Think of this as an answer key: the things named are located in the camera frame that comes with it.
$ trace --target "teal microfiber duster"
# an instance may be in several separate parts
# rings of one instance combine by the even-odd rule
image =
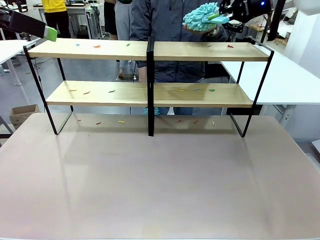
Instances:
[[[216,24],[226,24],[229,18],[220,16],[217,2],[206,3],[186,14],[183,18],[188,29],[193,31],[206,32]]]

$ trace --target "black shorts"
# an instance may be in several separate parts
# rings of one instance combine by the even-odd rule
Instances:
[[[104,2],[104,27],[107,33],[117,35],[115,5]]]

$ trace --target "black metal frame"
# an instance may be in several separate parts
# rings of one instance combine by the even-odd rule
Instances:
[[[154,105],[154,83],[155,83],[155,38],[149,36],[146,48],[146,75],[147,75],[147,98],[148,98],[148,134],[150,137],[155,133],[155,105]]]
[[[267,73],[268,73],[268,70],[269,70],[269,67],[270,67],[272,58],[273,58],[273,56],[274,56],[274,54],[275,54],[275,51],[274,51],[274,50],[272,50],[271,48],[267,47],[267,46],[264,45],[263,43],[255,40],[255,39],[252,38],[251,36],[247,37],[246,40],[247,40],[247,42],[249,42],[249,43],[251,43],[251,44],[253,44],[253,45],[254,45],[255,43],[257,43],[258,45],[264,47],[265,49],[267,49],[268,51],[270,51],[270,56],[269,56],[269,59],[268,59],[268,62],[267,62],[267,64],[266,64],[266,66],[265,66],[265,69],[264,69],[264,72],[263,72],[263,75],[262,75],[262,79],[261,79],[261,81],[260,81],[258,90],[257,90],[257,92],[256,92],[254,101],[253,101],[253,103],[252,103],[252,107],[251,107],[251,109],[250,109],[250,115],[249,115],[248,120],[247,120],[247,122],[246,122],[246,124],[245,124],[244,131],[243,131],[243,132],[242,132],[242,130],[240,129],[240,127],[239,127],[239,125],[238,125],[238,123],[237,123],[234,115],[233,115],[232,113],[230,113],[230,117],[231,117],[232,121],[234,122],[234,125],[235,125],[236,129],[238,130],[238,132],[239,132],[239,134],[240,134],[240,136],[241,136],[242,138],[244,138],[244,137],[246,136],[246,133],[247,133],[247,130],[248,130],[248,127],[249,127],[251,118],[252,118],[252,116],[253,116],[253,114],[254,114],[254,110],[255,110],[256,105],[257,105],[257,101],[258,101],[259,94],[260,94],[260,92],[261,92],[261,88],[262,88],[262,86],[263,86],[263,84],[264,84],[264,81],[265,81],[265,79],[266,79],[266,76],[267,76]],[[237,81],[236,81],[237,84],[239,84],[239,82],[240,82],[240,78],[241,78],[242,71],[243,71],[243,69],[244,69],[244,65],[245,65],[245,62],[243,61],[242,64],[241,64],[241,68],[240,68],[240,72],[239,72],[238,79],[237,79]]]
[[[38,80],[38,77],[37,77],[37,74],[36,74],[36,71],[34,69],[34,66],[31,62],[31,57],[28,53],[28,49],[26,46],[23,47],[23,50],[24,50],[24,53],[25,53],[25,56],[26,56],[26,60],[29,64],[29,67],[30,67],[30,70],[31,70],[31,73],[32,73],[32,76],[33,76],[33,79],[35,81],[35,84],[36,84],[36,87],[38,88],[38,91],[39,91],[39,94],[40,94],[40,97],[41,97],[41,100],[43,102],[43,105],[44,105],[44,108],[45,108],[45,111],[49,117],[49,120],[50,120],[50,123],[51,123],[51,126],[52,126],[52,129],[53,129],[53,132],[55,135],[58,135],[61,130],[64,128],[64,126],[66,125],[68,119],[70,118],[71,114],[73,113],[74,111],[74,107],[73,106],[70,106],[70,109],[71,109],[71,112],[68,114],[68,116],[66,117],[66,119],[62,122],[61,126],[57,129],[56,126],[55,126],[55,123],[54,123],[54,120],[52,118],[52,115],[50,113],[50,110],[49,110],[49,107],[48,107],[48,104],[47,104],[47,101],[46,101],[46,98],[45,98],[45,95],[43,93],[43,90],[41,88],[41,85],[40,85],[40,82]],[[60,68],[60,71],[61,71],[61,75],[62,75],[62,79],[63,81],[66,80],[66,77],[65,77],[65,73],[64,73],[64,69],[62,67],[62,64],[61,64],[61,60],[60,58],[57,58],[57,61],[58,61],[58,64],[59,64],[59,68]]]

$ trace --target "yellow jacket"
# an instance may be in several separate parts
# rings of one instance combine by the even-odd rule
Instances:
[[[66,11],[65,0],[41,0],[45,13]]]

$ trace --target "shelf board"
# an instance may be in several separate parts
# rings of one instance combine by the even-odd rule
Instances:
[[[147,85],[138,82],[63,81],[46,101],[48,105],[64,106],[147,107]],[[250,108],[252,101],[238,84],[155,83],[154,106]]]
[[[252,103],[238,84],[155,83],[154,85],[155,107],[251,108]]]
[[[147,85],[133,82],[63,81],[48,105],[146,107]]]
[[[146,41],[57,38],[56,42],[45,41],[28,52],[32,58],[145,61],[147,45]]]
[[[158,41],[154,44],[155,61],[267,62],[268,58],[248,42]]]

